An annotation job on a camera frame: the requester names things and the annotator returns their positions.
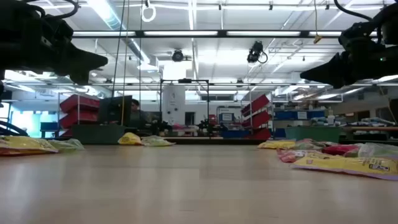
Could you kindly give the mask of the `yellow candy pack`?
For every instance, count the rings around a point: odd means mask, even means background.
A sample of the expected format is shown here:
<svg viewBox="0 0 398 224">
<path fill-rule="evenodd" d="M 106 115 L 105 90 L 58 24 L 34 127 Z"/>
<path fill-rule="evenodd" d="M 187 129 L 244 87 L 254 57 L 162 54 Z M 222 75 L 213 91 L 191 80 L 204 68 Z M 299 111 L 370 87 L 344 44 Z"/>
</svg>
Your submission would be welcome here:
<svg viewBox="0 0 398 224">
<path fill-rule="evenodd" d="M 267 140 L 260 143 L 257 147 L 259 149 L 282 149 L 287 150 L 293 148 L 296 144 L 295 140 Z"/>
<path fill-rule="evenodd" d="M 382 180 L 398 181 L 398 161 L 377 157 L 341 157 L 307 154 L 292 165 L 296 169 L 362 175 Z"/>
<path fill-rule="evenodd" d="M 122 137 L 119 138 L 118 143 L 122 145 L 142 145 L 141 138 L 134 133 L 125 133 Z"/>
<path fill-rule="evenodd" d="M 0 149 L 43 150 L 58 153 L 47 140 L 27 136 L 0 136 Z"/>
</svg>

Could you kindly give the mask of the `light teal plastic bin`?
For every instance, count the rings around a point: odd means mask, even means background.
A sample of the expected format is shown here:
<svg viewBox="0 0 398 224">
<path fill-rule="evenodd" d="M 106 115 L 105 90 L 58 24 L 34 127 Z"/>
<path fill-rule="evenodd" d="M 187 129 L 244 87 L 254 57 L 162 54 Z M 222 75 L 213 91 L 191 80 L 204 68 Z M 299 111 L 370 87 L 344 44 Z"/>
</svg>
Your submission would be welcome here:
<svg viewBox="0 0 398 224">
<path fill-rule="evenodd" d="M 337 143 L 341 132 L 341 128 L 329 126 L 295 126 L 285 128 L 286 138 L 295 139 L 297 141 L 312 139 L 314 141 Z"/>
</svg>

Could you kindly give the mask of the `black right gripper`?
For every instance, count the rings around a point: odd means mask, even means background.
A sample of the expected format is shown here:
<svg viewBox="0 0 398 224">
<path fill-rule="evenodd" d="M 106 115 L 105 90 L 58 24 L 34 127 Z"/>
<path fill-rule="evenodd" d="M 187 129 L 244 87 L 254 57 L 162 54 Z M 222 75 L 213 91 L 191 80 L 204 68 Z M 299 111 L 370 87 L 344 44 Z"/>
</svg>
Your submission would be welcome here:
<svg viewBox="0 0 398 224">
<path fill-rule="evenodd" d="M 341 88 L 359 80 L 377 80 L 378 59 L 374 56 L 380 43 L 374 42 L 370 34 L 375 29 L 373 23 L 354 23 L 338 38 L 344 52 L 336 53 L 328 62 L 306 70 L 300 77 L 306 80 L 337 85 Z"/>
</svg>

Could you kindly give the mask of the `blue storage bins row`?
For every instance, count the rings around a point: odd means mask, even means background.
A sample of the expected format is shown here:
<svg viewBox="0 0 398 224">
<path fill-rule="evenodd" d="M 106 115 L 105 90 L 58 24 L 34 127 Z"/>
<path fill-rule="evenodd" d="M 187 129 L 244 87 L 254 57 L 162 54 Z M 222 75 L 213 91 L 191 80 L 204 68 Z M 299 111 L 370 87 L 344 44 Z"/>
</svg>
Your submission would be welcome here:
<svg viewBox="0 0 398 224">
<path fill-rule="evenodd" d="M 312 118 L 321 118 L 325 116 L 323 110 L 283 110 L 274 113 L 274 120 L 310 120 Z"/>
</svg>

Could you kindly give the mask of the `blue crate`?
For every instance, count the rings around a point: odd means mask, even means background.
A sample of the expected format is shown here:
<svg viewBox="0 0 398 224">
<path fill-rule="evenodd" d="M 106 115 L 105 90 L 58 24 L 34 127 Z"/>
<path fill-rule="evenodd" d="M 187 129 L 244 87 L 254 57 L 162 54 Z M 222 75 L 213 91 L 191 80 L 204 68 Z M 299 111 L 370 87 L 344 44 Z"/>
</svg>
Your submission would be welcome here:
<svg viewBox="0 0 398 224">
<path fill-rule="evenodd" d="M 220 135 L 223 139 L 241 139 L 250 135 L 250 133 L 248 130 L 228 130 L 222 131 Z"/>
</svg>

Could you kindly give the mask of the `person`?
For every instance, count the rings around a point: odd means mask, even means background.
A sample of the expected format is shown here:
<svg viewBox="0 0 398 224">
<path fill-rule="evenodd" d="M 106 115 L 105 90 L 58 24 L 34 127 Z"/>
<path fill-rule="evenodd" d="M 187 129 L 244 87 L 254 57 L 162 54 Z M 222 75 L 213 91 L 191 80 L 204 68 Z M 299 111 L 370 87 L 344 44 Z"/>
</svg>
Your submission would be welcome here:
<svg viewBox="0 0 398 224">
<path fill-rule="evenodd" d="M 131 100 L 130 127 L 143 128 L 148 122 L 148 115 L 140 109 L 140 102 L 136 99 Z"/>
</svg>

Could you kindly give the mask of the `black background rig frame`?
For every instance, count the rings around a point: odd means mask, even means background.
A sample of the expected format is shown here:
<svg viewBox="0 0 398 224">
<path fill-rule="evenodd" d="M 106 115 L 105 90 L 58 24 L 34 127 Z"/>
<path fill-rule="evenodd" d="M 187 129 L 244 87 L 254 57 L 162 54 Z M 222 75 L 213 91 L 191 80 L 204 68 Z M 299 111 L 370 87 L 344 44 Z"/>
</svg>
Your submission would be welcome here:
<svg viewBox="0 0 398 224">
<path fill-rule="evenodd" d="M 193 80 L 181 78 L 178 80 L 160 80 L 159 86 L 159 111 L 160 122 L 167 122 L 173 128 L 185 125 L 186 113 L 186 87 L 206 84 L 207 96 L 210 93 L 209 80 Z"/>
</svg>

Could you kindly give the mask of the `small black background robot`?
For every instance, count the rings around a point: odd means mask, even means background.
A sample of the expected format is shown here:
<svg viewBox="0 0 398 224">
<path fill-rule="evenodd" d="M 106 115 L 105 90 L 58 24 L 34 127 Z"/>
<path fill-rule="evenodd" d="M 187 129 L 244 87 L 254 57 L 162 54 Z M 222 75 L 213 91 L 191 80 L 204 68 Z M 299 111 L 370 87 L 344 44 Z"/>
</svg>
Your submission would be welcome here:
<svg viewBox="0 0 398 224">
<path fill-rule="evenodd" d="M 228 130 L 224 124 L 213 124 L 210 123 L 208 119 L 200 121 L 197 127 L 202 134 L 204 133 L 204 130 L 206 130 L 207 135 L 211 137 Z"/>
<path fill-rule="evenodd" d="M 150 125 L 150 130 L 153 135 L 160 136 L 160 134 L 165 131 L 172 131 L 172 126 L 166 121 L 153 120 Z"/>
</svg>

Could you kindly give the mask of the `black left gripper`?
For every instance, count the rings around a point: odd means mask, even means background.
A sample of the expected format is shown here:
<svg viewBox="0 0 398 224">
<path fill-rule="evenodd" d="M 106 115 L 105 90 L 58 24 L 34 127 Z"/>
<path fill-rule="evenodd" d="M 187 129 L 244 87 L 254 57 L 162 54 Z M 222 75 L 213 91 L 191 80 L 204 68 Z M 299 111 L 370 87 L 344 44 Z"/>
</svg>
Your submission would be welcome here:
<svg viewBox="0 0 398 224">
<path fill-rule="evenodd" d="M 59 76 L 69 76 L 79 85 L 85 85 L 91 71 L 102 71 L 108 59 L 93 52 L 79 49 L 72 43 L 73 29 L 66 23 L 65 18 L 74 15 L 77 8 L 69 13 L 53 16 L 46 14 L 41 7 L 31 7 L 32 19 L 29 27 L 33 38 L 38 39 L 37 58 L 39 71 L 55 72 Z"/>
</svg>

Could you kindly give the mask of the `wooden workbench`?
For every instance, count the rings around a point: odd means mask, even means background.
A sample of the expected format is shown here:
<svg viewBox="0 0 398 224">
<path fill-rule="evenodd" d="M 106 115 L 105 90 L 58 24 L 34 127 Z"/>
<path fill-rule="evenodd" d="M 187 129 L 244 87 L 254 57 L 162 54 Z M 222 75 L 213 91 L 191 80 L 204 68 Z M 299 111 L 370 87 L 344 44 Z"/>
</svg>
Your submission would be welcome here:
<svg viewBox="0 0 398 224">
<path fill-rule="evenodd" d="M 345 126 L 343 131 L 398 131 L 398 127 Z"/>
</svg>

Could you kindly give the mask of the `red bin rack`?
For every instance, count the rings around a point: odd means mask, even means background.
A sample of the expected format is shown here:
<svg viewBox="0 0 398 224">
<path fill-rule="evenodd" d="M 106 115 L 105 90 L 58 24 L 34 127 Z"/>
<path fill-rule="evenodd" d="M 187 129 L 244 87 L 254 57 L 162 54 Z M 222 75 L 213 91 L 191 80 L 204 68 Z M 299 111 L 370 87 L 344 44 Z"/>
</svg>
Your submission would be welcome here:
<svg viewBox="0 0 398 224">
<path fill-rule="evenodd" d="M 60 103 L 61 112 L 65 115 L 60 119 L 61 137 L 72 137 L 72 126 L 75 124 L 94 124 L 98 119 L 100 101 L 80 95 L 71 95 Z"/>
<path fill-rule="evenodd" d="M 271 137 L 269 121 L 271 116 L 268 112 L 270 100 L 266 95 L 258 96 L 241 110 L 241 126 L 248 134 L 246 139 L 268 140 Z"/>
</svg>

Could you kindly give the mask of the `black light bar beam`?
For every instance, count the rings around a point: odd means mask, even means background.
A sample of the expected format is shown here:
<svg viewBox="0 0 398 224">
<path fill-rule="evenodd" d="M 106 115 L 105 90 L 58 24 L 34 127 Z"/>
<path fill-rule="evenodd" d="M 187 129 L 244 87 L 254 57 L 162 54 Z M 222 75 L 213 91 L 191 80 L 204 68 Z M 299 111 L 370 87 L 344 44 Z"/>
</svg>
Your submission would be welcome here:
<svg viewBox="0 0 398 224">
<path fill-rule="evenodd" d="M 312 30 L 81 30 L 73 33 L 73 38 L 79 39 L 112 39 L 117 37 L 128 38 L 302 38 L 311 39 L 317 34 L 323 38 L 337 38 L 342 31 L 312 31 Z"/>
</svg>

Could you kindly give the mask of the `black background monitor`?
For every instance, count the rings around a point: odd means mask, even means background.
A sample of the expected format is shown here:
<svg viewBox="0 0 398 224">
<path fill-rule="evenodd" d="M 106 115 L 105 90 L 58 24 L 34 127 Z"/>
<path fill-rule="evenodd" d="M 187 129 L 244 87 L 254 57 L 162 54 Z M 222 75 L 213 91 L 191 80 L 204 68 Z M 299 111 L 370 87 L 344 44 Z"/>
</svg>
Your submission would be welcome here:
<svg viewBox="0 0 398 224">
<path fill-rule="evenodd" d="M 129 126 L 131 121 L 132 96 L 104 98 L 99 101 L 97 122 Z"/>
</svg>

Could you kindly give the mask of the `dark background bench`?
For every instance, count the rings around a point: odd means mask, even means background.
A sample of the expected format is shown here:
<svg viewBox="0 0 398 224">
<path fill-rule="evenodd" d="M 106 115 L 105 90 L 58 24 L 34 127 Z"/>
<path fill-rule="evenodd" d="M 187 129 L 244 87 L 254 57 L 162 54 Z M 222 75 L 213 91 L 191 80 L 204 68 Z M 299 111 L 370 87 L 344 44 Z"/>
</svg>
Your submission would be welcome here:
<svg viewBox="0 0 398 224">
<path fill-rule="evenodd" d="M 54 133 L 54 137 L 59 137 L 60 128 L 57 122 L 41 122 L 40 124 L 41 138 L 46 138 L 47 132 Z"/>
</svg>

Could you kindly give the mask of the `dark teal plastic bin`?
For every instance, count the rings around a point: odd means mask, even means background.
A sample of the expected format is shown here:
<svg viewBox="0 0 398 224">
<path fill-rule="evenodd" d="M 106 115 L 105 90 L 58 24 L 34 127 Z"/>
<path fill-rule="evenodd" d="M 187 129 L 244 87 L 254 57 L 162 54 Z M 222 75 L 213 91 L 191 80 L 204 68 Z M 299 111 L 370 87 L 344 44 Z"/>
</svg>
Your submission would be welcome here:
<svg viewBox="0 0 398 224">
<path fill-rule="evenodd" d="M 76 124 L 72 126 L 72 138 L 85 144 L 114 145 L 124 135 L 125 127 L 117 124 Z"/>
</svg>

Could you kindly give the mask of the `dark curved tube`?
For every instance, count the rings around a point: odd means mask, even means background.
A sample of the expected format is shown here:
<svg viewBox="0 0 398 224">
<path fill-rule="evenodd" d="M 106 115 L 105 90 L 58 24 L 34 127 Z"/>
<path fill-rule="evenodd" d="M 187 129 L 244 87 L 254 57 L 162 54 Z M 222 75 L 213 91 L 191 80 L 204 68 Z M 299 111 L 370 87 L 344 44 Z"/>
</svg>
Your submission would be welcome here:
<svg viewBox="0 0 398 224">
<path fill-rule="evenodd" d="M 28 133 L 11 123 L 0 121 L 0 136 L 28 136 Z"/>
</svg>

